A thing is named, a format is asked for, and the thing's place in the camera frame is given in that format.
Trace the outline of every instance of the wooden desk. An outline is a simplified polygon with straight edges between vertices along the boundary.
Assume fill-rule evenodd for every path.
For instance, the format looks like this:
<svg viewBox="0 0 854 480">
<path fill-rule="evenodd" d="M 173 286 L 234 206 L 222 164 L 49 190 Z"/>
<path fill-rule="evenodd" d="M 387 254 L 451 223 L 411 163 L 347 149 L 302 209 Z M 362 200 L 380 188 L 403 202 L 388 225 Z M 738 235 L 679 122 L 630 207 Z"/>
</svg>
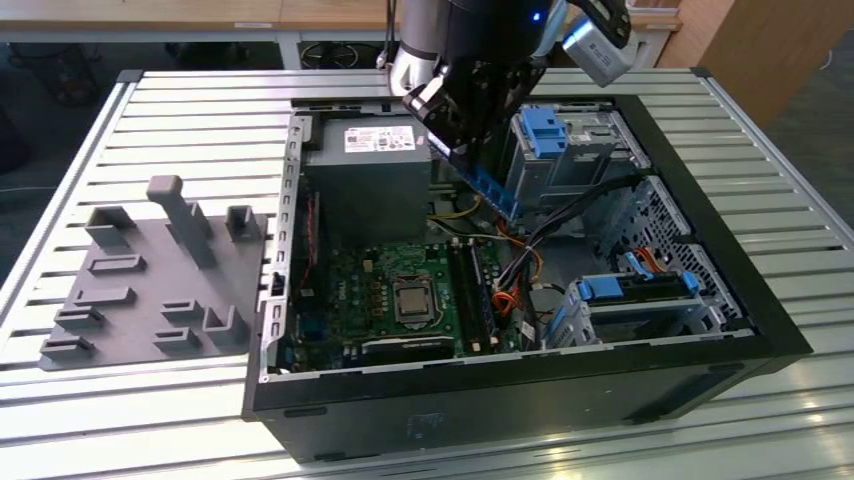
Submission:
<svg viewBox="0 0 854 480">
<path fill-rule="evenodd" d="M 279 25 L 288 30 L 384 30 L 386 0 L 282 0 Z M 682 21 L 675 16 L 635 15 L 631 25 L 636 31 L 677 31 Z"/>
<path fill-rule="evenodd" d="M 653 67 L 681 21 L 635 15 L 632 26 L 635 65 Z M 382 41 L 384 30 L 386 0 L 0 0 L 0 41 L 272 41 L 286 69 L 300 42 Z"/>
<path fill-rule="evenodd" d="M 572 7 L 570 19 L 578 13 Z M 670 34 L 679 30 L 682 21 L 673 15 L 632 15 L 631 24 L 636 33 L 630 46 L 634 65 L 636 68 L 653 68 Z M 386 0 L 282 0 L 279 28 L 291 32 L 283 44 L 286 68 L 292 65 L 299 68 L 296 44 L 300 41 L 383 40 Z"/>
<path fill-rule="evenodd" d="M 275 28 L 282 0 L 0 0 L 1 30 Z"/>
</svg>

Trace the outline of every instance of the blue latch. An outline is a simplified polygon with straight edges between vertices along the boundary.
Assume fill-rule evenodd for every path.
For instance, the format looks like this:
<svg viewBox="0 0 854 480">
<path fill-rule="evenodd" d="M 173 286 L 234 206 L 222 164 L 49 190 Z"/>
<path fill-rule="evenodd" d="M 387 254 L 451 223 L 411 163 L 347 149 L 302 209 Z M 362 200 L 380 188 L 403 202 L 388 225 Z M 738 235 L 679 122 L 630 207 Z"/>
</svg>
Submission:
<svg viewBox="0 0 854 480">
<path fill-rule="evenodd" d="M 653 273 L 646 268 L 643 268 L 643 265 L 641 265 L 638 257 L 635 257 L 634 253 L 626 253 L 626 261 L 628 262 L 628 265 L 631 265 L 631 268 L 635 269 L 635 272 L 638 272 L 638 274 L 643 276 L 643 278 L 646 278 L 647 280 L 653 280 L 655 278 L 655 275 L 653 275 Z"/>
<path fill-rule="evenodd" d="M 522 129 L 539 160 L 560 158 L 568 145 L 566 125 L 551 108 L 523 108 Z"/>
<path fill-rule="evenodd" d="M 697 280 L 697 275 L 691 272 L 682 272 L 682 281 L 685 282 L 685 286 L 689 288 L 691 295 L 697 295 L 699 293 L 699 281 Z"/>
<path fill-rule="evenodd" d="M 592 290 L 590 288 L 590 283 L 587 280 L 582 280 L 578 282 L 578 293 L 582 296 L 582 300 L 587 301 L 592 298 Z"/>
<path fill-rule="evenodd" d="M 620 298 L 623 297 L 623 289 L 615 277 L 591 277 L 584 282 L 590 285 L 594 298 Z"/>
</svg>

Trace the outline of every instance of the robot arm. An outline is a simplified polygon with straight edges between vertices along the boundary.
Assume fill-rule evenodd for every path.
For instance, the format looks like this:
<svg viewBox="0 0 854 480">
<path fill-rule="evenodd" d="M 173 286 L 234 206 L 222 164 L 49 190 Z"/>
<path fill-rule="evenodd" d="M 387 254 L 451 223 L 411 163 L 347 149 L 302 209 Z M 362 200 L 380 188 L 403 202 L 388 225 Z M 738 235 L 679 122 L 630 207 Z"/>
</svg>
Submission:
<svg viewBox="0 0 854 480">
<path fill-rule="evenodd" d="M 432 79 L 406 95 L 403 104 L 431 132 L 431 141 L 451 164 L 468 171 L 524 102 L 548 67 L 548 56 L 532 57 L 540 42 L 551 45 L 555 24 L 566 9 L 551 0 L 410 0 L 435 29 L 415 28 L 404 16 L 403 49 L 416 43 L 435 51 Z M 628 69 L 616 54 L 628 42 L 630 23 L 623 0 L 570 0 L 584 15 L 572 27 L 564 49 L 600 86 Z M 407 36 L 418 31 L 432 36 Z M 543 35 L 552 39 L 543 40 Z M 422 49 L 418 54 L 431 54 Z"/>
</svg>

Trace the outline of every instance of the gray plastic base plate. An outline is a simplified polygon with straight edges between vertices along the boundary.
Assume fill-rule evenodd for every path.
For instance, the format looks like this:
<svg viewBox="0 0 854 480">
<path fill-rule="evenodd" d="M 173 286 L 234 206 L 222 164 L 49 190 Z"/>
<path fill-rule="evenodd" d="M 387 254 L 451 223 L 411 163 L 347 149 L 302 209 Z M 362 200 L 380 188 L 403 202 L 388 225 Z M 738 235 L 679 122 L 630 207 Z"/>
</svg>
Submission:
<svg viewBox="0 0 854 480">
<path fill-rule="evenodd" d="M 218 263 L 204 270 L 176 243 L 168 220 L 137 220 L 121 231 L 124 254 L 104 253 L 93 242 L 39 367 L 64 370 L 246 353 L 267 233 L 267 218 L 255 219 L 258 238 L 232 242 L 226 217 L 208 217 L 207 244 Z"/>
</svg>

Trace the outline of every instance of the motherboard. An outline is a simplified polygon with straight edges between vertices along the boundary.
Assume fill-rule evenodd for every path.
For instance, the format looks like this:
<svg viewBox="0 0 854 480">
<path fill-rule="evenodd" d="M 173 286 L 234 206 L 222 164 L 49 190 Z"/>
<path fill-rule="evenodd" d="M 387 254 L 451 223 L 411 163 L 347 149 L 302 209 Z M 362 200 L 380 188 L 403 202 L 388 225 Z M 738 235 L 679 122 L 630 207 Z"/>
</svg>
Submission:
<svg viewBox="0 0 854 480">
<path fill-rule="evenodd" d="M 488 303 L 499 271 L 492 242 L 334 251 L 326 308 L 300 314 L 296 363 L 324 370 L 512 351 Z"/>
</svg>

